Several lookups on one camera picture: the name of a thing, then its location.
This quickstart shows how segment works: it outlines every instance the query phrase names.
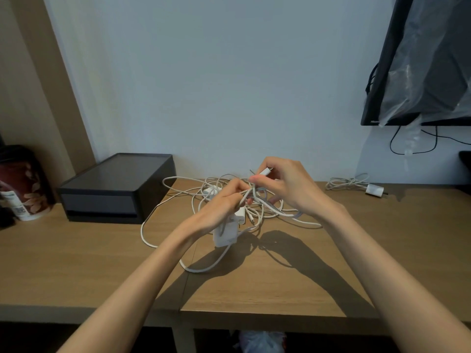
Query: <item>forearm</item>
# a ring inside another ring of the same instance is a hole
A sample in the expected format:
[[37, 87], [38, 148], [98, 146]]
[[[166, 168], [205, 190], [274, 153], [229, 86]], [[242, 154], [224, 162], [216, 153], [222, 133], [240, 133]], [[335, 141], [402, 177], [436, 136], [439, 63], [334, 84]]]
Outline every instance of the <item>forearm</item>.
[[340, 206], [322, 221], [404, 352], [471, 352], [471, 333]]
[[182, 223], [82, 324], [60, 352], [128, 352], [160, 289], [193, 243], [191, 221]]

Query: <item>black cable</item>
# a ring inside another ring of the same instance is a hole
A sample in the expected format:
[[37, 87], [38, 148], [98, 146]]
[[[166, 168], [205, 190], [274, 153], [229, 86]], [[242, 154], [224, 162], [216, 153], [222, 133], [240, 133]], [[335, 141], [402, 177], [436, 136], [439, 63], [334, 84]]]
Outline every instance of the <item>black cable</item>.
[[437, 136], [437, 137], [442, 137], [444, 139], [450, 139], [450, 140], [453, 140], [453, 141], [456, 141], [456, 142], [459, 142], [459, 143], [464, 143], [465, 145], [471, 145], [471, 143], [467, 143], [467, 142], [462, 142], [462, 141], [459, 141], [459, 140], [456, 140], [454, 139], [453, 137], [450, 137], [450, 136], [440, 136], [440, 135], [433, 135], [425, 130], [420, 130], [422, 132], [425, 132], [426, 134], [429, 134], [429, 135], [432, 135], [432, 136]]
[[371, 71], [370, 76], [368, 78], [368, 84], [366, 85], [365, 89], [367, 95], [370, 94], [371, 85], [373, 84], [373, 78], [375, 76], [374, 71], [376, 70], [376, 68], [378, 68], [378, 63], [373, 67], [373, 70]]
[[[394, 136], [392, 136], [392, 139], [391, 141], [389, 141], [389, 149], [391, 150], [392, 153], [395, 153], [396, 155], [404, 155], [403, 153], [398, 153], [398, 152], [395, 152], [391, 145], [392, 145], [392, 141], [394, 140], [394, 138], [396, 137], [397, 133], [399, 132], [399, 130], [401, 130], [401, 126], [399, 125], [399, 127], [397, 128], [396, 132], [394, 133]], [[437, 148], [437, 143], [439, 141], [439, 137], [443, 137], [443, 136], [439, 136], [439, 127], [438, 126], [435, 126], [435, 135], [433, 134], [430, 134], [432, 136], [435, 136], [435, 145], [433, 146], [433, 148], [431, 150], [428, 150], [428, 151], [421, 151], [421, 152], [413, 152], [413, 154], [417, 154], [417, 153], [428, 153], [428, 152], [431, 152], [433, 151], [434, 149]]]

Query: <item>person's left hand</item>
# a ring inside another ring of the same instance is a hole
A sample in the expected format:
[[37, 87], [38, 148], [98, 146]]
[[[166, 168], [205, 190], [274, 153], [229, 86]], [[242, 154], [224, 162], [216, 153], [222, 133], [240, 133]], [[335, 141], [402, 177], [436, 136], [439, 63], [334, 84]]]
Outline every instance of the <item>person's left hand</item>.
[[232, 179], [214, 198], [189, 220], [198, 228], [198, 235], [204, 235], [216, 228], [228, 215], [239, 209], [243, 196], [239, 193], [250, 186], [239, 178]]

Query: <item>wooden desk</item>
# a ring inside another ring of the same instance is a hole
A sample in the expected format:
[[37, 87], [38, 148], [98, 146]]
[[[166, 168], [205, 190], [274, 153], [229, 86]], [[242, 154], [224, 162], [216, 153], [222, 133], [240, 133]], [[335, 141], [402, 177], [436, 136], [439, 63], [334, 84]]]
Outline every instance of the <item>wooden desk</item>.
[[[386, 199], [328, 194], [460, 320], [471, 322], [471, 197], [450, 187], [385, 186]], [[162, 205], [145, 227], [146, 239], [159, 244], [189, 215], [189, 197]], [[70, 223], [60, 206], [0, 231], [0, 320], [81, 322], [151, 250], [138, 225]], [[184, 261], [202, 268], [220, 252], [206, 235]], [[180, 340], [188, 340], [191, 327], [386, 333], [324, 230], [277, 218], [258, 236], [241, 236], [211, 272], [188, 274], [177, 265], [146, 324], [174, 327]]]

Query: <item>plastic bag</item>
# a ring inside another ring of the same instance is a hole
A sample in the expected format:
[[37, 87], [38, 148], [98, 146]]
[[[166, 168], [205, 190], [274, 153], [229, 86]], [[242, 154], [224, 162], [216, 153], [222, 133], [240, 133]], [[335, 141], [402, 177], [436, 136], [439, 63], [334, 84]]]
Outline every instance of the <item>plastic bag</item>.
[[471, 0], [413, 0], [392, 61], [380, 126], [407, 113], [422, 122], [471, 116]]
[[244, 353], [283, 353], [285, 351], [283, 332], [240, 331], [240, 348]]

